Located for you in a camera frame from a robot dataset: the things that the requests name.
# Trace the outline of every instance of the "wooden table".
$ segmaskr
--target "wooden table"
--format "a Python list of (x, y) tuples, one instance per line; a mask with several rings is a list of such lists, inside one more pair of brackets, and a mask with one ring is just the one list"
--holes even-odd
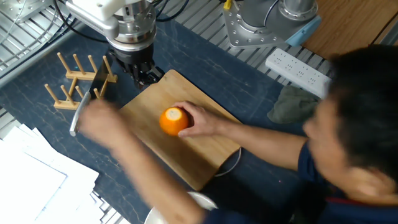
[(304, 47), (323, 58), (366, 47), (395, 18), (395, 0), (317, 0), (322, 23)]

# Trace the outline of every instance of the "white bowl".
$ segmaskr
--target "white bowl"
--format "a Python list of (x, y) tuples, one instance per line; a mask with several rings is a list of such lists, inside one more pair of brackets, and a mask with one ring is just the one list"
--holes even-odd
[[(202, 208), (205, 208), (207, 210), (217, 208), (217, 205), (206, 195), (198, 192), (188, 192), (188, 194), (190, 194), (191, 197), (195, 199), (195, 201), (197, 201)], [(148, 213), (144, 224), (167, 224), (167, 221), (163, 218), (160, 212), (156, 210), (155, 207), (153, 207)]]

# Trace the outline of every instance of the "gray cloth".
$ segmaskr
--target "gray cloth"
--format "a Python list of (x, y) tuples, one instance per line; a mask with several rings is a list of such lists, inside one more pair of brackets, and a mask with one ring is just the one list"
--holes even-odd
[(288, 85), (283, 87), (268, 118), (277, 124), (303, 122), (313, 115), (319, 97), (300, 88)]

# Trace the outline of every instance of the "paper stack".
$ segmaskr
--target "paper stack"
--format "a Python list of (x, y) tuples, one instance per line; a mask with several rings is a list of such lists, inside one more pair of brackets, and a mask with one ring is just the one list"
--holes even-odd
[(58, 153), (36, 128), (0, 140), (1, 223), (101, 223), (98, 173)]

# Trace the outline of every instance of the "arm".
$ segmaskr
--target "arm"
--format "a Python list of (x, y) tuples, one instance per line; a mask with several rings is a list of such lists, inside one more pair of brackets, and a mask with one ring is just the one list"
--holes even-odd
[(110, 150), (148, 206), (155, 206), (169, 223), (199, 224), (204, 220), (204, 209), (156, 163), (106, 102), (97, 100), (85, 108), (80, 131)]
[(273, 165), (297, 170), (300, 151), (307, 138), (234, 123), (189, 102), (176, 103), (174, 106), (184, 108), (194, 120), (194, 126), (181, 131), (179, 136), (219, 134)]

